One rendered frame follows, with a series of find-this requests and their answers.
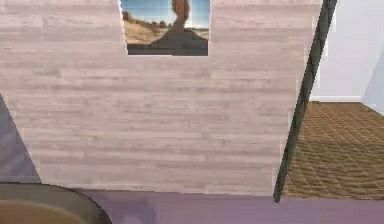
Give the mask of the dark round brown-topped object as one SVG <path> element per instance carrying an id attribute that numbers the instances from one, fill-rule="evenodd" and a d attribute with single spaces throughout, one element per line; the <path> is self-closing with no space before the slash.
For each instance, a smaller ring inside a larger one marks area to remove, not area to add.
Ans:
<path id="1" fill-rule="evenodd" d="M 0 224 L 112 224 L 105 210 L 75 190 L 0 183 Z"/>

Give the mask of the desert landscape wall picture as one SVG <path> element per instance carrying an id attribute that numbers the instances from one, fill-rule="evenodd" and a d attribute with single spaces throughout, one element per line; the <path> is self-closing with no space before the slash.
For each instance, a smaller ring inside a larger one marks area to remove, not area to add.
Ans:
<path id="1" fill-rule="evenodd" d="M 210 0 L 119 0 L 129 55 L 207 56 Z"/>

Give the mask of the dark grey door frame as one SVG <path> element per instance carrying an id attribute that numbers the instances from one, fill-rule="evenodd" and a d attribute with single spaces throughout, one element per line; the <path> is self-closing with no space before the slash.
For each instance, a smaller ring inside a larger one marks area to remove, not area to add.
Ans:
<path id="1" fill-rule="evenodd" d="M 290 163 L 296 145 L 298 142 L 298 136 L 303 124 L 303 119 L 313 89 L 316 74 L 321 61 L 324 46 L 327 40 L 328 32 L 332 23 L 334 11 L 338 0 L 322 0 L 321 10 L 316 23 L 316 29 L 313 35 L 311 48 L 308 53 L 308 59 L 306 62 L 305 72 L 300 85 L 300 91 L 298 93 L 295 110 L 293 113 L 289 133 L 287 136 L 286 145 L 283 151 L 279 171 L 273 191 L 273 202 L 279 203 L 282 197 L 283 189 L 286 183 L 286 178 L 289 173 Z"/>

